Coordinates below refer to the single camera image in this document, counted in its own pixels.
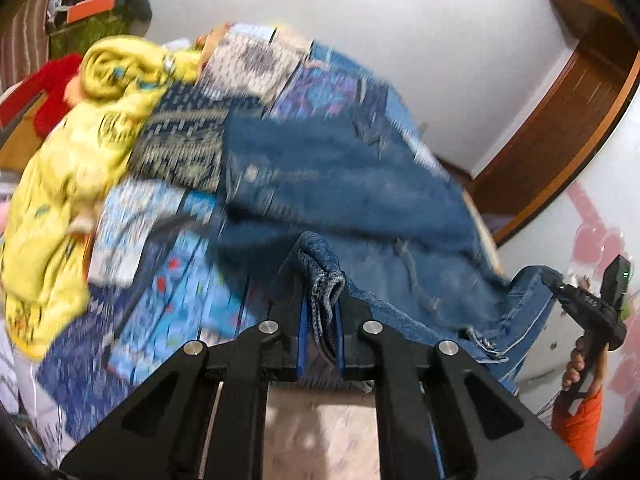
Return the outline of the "orange sleeve forearm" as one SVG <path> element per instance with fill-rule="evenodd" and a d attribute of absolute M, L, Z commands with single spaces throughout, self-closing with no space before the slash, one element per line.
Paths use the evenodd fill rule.
<path fill-rule="evenodd" d="M 596 440 L 602 413 L 603 390 L 585 398 L 574 415 L 559 400 L 552 408 L 552 430 L 579 458 L 585 469 L 596 463 Z"/>

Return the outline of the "right hand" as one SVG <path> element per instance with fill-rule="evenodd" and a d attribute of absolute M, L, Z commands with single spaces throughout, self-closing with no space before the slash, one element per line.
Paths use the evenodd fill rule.
<path fill-rule="evenodd" d="M 575 341 L 575 347 L 570 352 L 570 360 L 566 364 L 565 372 L 562 376 L 562 389 L 566 390 L 571 385 L 579 382 L 582 377 L 582 372 L 586 367 L 585 356 L 587 351 L 587 344 L 584 336 L 580 336 Z M 606 344 L 600 356 L 598 357 L 596 364 L 593 367 L 593 380 L 589 389 L 587 390 L 586 397 L 592 398 L 595 396 L 602 387 L 602 382 L 606 372 L 606 361 L 608 360 L 608 345 Z"/>

